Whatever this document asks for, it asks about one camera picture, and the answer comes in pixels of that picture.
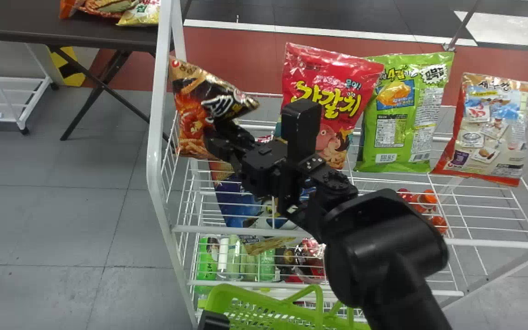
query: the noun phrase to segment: yellow and black warning stripe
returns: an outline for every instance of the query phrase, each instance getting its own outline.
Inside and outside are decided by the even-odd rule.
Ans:
[[[77,56],[72,47],[62,47],[61,50],[69,55],[72,59],[77,61]],[[50,58],[52,58],[52,63],[60,72],[62,80],[67,86],[77,86],[79,87],[84,82],[84,74],[79,73],[72,65],[70,65],[65,59],[61,58],[56,52],[51,51]]]

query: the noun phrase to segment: table leg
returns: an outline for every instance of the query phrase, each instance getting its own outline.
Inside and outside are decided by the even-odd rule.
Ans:
[[[126,54],[120,50],[115,51],[115,54],[113,54],[109,62],[107,62],[105,69],[103,69],[103,73],[101,73],[100,75],[100,79],[103,81],[103,83],[108,84],[109,82],[111,82],[113,77],[115,77],[120,67],[126,62],[128,57],[129,54]],[[90,109],[90,107],[95,103],[95,101],[101,95],[102,92],[103,87],[101,86],[97,86],[91,91],[91,94],[84,102],[84,105],[82,105],[82,108],[80,109],[79,113],[75,116],[75,119],[71,121],[71,124],[65,130],[65,133],[62,134],[60,138],[61,141],[65,141],[67,140],[67,138],[69,138],[69,136],[73,133],[73,130],[75,130],[77,125],[79,125],[81,119]]]
[[[122,104],[124,104],[124,106],[126,106],[128,109],[130,109],[133,113],[135,113],[136,115],[138,115],[138,117],[140,117],[141,119],[144,119],[145,122],[149,123],[149,117],[148,115],[146,115],[145,113],[143,113],[142,111],[138,110],[138,108],[136,108],[133,104],[131,104],[128,100],[126,100],[125,98],[123,98],[123,96],[119,95],[115,90],[113,90],[112,88],[110,88],[109,86],[107,86],[106,83],[104,83],[103,81],[99,80],[99,78],[95,77],[92,73],[90,73],[90,71],[88,71],[85,67],[83,67],[79,62],[75,61],[74,59],[72,59],[69,55],[67,55],[65,52],[63,52],[61,50],[61,48],[59,46],[48,46],[48,48],[50,48],[53,52],[56,52],[61,58],[65,59],[65,61],[67,61],[70,65],[72,65],[75,69],[77,69],[77,71],[81,72],[82,74],[84,74],[86,77],[88,77],[89,79],[91,79],[92,81],[94,81],[97,86],[99,88],[102,88],[103,90],[105,90],[106,92],[108,92],[109,94],[111,94],[111,96],[113,96],[114,98],[116,98],[119,102],[121,102]],[[163,138],[164,140],[167,140],[168,141],[168,136],[167,134],[163,133]]]

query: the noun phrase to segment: white floor line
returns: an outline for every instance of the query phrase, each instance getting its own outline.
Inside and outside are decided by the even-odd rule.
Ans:
[[[466,16],[463,11],[456,11],[455,14],[459,19]],[[476,42],[528,46],[528,17],[525,16],[476,12],[467,23],[467,30]]]
[[[295,33],[295,34],[302,34],[302,35],[337,36],[337,37],[356,38],[356,39],[425,42],[428,44],[443,44],[451,40],[451,38],[444,38],[444,37],[438,37],[438,36],[420,36],[420,35],[407,35],[407,34],[397,34],[397,33],[347,31],[347,30],[335,30],[335,29],[316,29],[312,27],[283,27],[280,25],[204,21],[201,19],[185,19],[184,25],[185,27],[195,27],[195,28],[215,28],[215,29],[231,29],[231,30],[244,30],[244,31]],[[459,39],[457,40],[457,44],[462,45],[462,46],[477,46],[476,42],[472,39]]]

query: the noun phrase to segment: green snack bag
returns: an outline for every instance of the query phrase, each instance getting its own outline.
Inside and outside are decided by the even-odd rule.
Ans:
[[[260,258],[258,262],[260,282],[274,281],[276,275],[274,269],[274,253],[274,249],[268,249],[258,256]]]
[[[197,280],[215,280],[220,241],[216,236],[205,236],[199,240],[199,256],[197,265]],[[211,291],[210,286],[197,286],[195,290],[200,294]]]
[[[427,172],[453,52],[381,55],[384,64],[364,110],[355,171]]]

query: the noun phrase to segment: orange bottle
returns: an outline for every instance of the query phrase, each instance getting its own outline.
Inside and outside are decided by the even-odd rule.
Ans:
[[[411,205],[415,207],[417,212],[422,214],[431,213],[437,204],[437,197],[435,196],[435,192],[433,190],[427,189],[425,192],[423,192],[423,194],[413,195],[411,203],[415,203]]]

